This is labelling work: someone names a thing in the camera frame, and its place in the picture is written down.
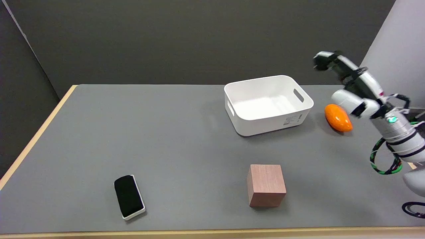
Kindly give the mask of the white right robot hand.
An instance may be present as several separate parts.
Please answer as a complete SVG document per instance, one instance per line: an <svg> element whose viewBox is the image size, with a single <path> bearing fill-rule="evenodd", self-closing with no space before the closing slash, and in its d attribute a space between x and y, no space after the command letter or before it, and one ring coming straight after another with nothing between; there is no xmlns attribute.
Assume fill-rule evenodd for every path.
<svg viewBox="0 0 425 239"><path fill-rule="evenodd" d="M395 107L384 95L384 90L366 67L358 67L342 54L320 51L314 58L314 69L333 71L344 86L332 94L334 104L357 118L383 118Z"/></svg>

